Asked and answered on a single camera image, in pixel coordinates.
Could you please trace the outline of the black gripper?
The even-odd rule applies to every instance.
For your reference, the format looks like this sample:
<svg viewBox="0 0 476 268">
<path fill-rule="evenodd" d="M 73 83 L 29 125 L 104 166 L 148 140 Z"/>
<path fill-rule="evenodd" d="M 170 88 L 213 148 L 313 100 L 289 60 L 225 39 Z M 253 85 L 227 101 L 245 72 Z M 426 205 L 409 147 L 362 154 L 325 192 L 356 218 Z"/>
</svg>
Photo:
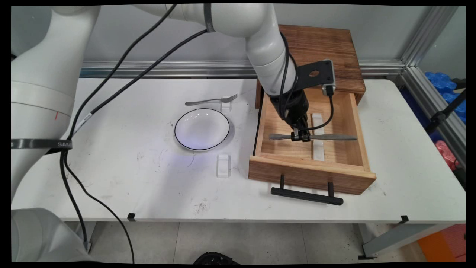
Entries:
<svg viewBox="0 0 476 268">
<path fill-rule="evenodd" d="M 294 90 L 292 94 L 285 93 L 279 102 L 278 96 L 270 96 L 272 105 L 275 107 L 278 116 L 293 128 L 291 141 L 310 142 L 310 131 L 308 129 L 308 100 L 304 90 Z"/>
</svg>

